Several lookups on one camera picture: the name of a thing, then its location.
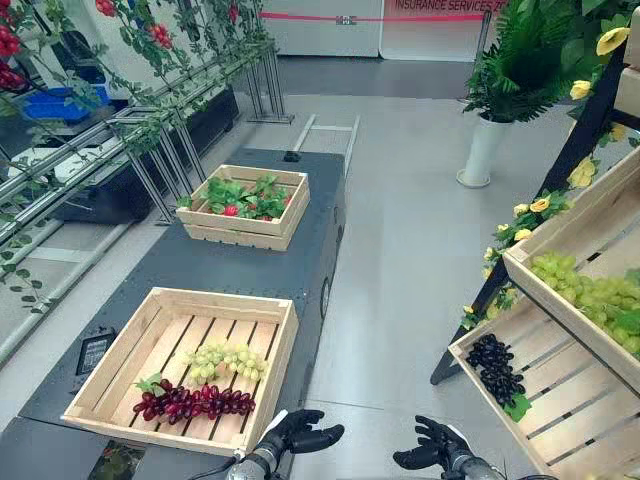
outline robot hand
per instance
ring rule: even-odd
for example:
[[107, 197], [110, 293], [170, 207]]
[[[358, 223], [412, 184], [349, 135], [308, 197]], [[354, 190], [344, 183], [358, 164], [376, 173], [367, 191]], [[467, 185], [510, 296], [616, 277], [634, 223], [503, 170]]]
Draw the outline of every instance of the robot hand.
[[344, 434], [342, 425], [335, 425], [326, 430], [313, 430], [324, 417], [320, 410], [298, 410], [289, 413], [273, 429], [267, 437], [276, 437], [282, 441], [286, 450], [291, 453], [310, 453], [329, 448], [340, 440]]
[[471, 456], [466, 440], [451, 428], [429, 418], [416, 415], [416, 433], [420, 445], [406, 452], [395, 452], [393, 459], [406, 470], [419, 470], [438, 464], [445, 471], [453, 468], [457, 458]]

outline green grapes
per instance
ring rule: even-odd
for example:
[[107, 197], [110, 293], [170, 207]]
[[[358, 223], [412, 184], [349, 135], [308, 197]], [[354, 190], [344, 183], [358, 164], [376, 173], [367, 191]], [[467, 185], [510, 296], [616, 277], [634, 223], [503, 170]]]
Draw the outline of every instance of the green grapes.
[[531, 271], [545, 284], [578, 308], [625, 350], [640, 354], [638, 327], [619, 326], [619, 318], [623, 313], [640, 311], [640, 285], [622, 277], [593, 279], [577, 273], [575, 266], [575, 257], [555, 252], [531, 260]]
[[202, 345], [194, 353], [187, 353], [184, 362], [191, 365], [189, 378], [196, 385], [212, 383], [225, 367], [231, 373], [237, 373], [253, 381], [266, 376], [269, 364], [266, 360], [250, 352], [247, 345]]

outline white vase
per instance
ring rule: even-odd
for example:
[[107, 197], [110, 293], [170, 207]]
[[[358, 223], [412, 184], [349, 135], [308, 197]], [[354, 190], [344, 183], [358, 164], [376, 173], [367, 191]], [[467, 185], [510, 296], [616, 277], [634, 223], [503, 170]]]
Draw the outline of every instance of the white vase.
[[458, 182], [468, 188], [482, 188], [489, 185], [491, 166], [495, 162], [496, 152], [511, 125], [513, 123], [491, 122], [478, 117], [467, 165], [458, 172]]

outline yellow flower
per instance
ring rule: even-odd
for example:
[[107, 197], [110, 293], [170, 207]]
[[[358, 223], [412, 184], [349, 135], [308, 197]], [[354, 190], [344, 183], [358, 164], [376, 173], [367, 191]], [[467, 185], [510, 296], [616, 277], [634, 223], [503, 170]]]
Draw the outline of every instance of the yellow flower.
[[569, 92], [569, 95], [571, 95], [571, 98], [573, 98], [574, 100], [580, 100], [581, 98], [589, 95], [590, 91], [591, 82], [588, 82], [587, 80], [576, 80], [575, 82], [573, 82], [573, 87], [571, 87], [571, 92]]
[[613, 52], [616, 48], [624, 43], [630, 33], [631, 29], [625, 27], [618, 27], [614, 28], [613, 30], [609, 30], [602, 37], [600, 37], [600, 40], [598, 40], [596, 53], [598, 55], [606, 55], [609, 52]]
[[627, 133], [627, 129], [624, 125], [620, 125], [619, 123], [614, 123], [613, 128], [611, 129], [611, 136], [613, 140], [619, 142], [624, 139], [625, 134]]
[[591, 185], [595, 173], [595, 163], [593, 163], [591, 157], [585, 157], [578, 166], [573, 169], [567, 181], [573, 188], [586, 188]]
[[525, 240], [527, 238], [529, 238], [531, 236], [533, 232], [531, 230], [529, 230], [528, 228], [523, 228], [522, 230], [518, 230], [515, 234], [515, 236], [513, 237], [513, 239], [516, 242], [519, 242], [520, 240]]
[[492, 304], [489, 308], [487, 308], [487, 318], [489, 320], [493, 320], [498, 315], [500, 315], [500, 310], [495, 305]]
[[492, 247], [487, 247], [487, 251], [484, 252], [484, 259], [488, 262], [493, 257], [495, 250]]
[[551, 205], [551, 200], [549, 200], [549, 197], [544, 197], [533, 202], [530, 208], [532, 212], [540, 213], [549, 208], [549, 205]]
[[516, 205], [513, 207], [513, 216], [518, 218], [520, 215], [524, 215], [529, 211], [529, 205], [526, 203], [521, 203], [520, 205]]

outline black wooden display stand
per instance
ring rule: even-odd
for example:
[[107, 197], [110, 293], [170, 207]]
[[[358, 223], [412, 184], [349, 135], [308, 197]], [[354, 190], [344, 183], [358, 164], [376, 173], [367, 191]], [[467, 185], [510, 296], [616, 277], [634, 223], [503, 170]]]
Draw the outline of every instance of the black wooden display stand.
[[[600, 139], [604, 126], [607, 125], [608, 122], [614, 121], [635, 130], [640, 129], [639, 118], [613, 108], [618, 92], [620, 76], [622, 70], [625, 68], [623, 62], [625, 50], [626, 43], [618, 47], [612, 56], [600, 82], [598, 82], [596, 86], [594, 95], [587, 101], [582, 115], [560, 151], [553, 167], [551, 167], [547, 173], [534, 200], [538, 198], [544, 190], [553, 191], [566, 187], [567, 178], [578, 163], [593, 151], [593, 148]], [[507, 269], [502, 259], [500, 259], [473, 302], [473, 311], [484, 313], [498, 290], [508, 280], [509, 275]], [[458, 327], [449, 345], [467, 333], [468, 330], [464, 327]], [[432, 385], [438, 385], [442, 380], [462, 370], [460, 365], [452, 365], [452, 362], [453, 356], [447, 349], [431, 374]]]

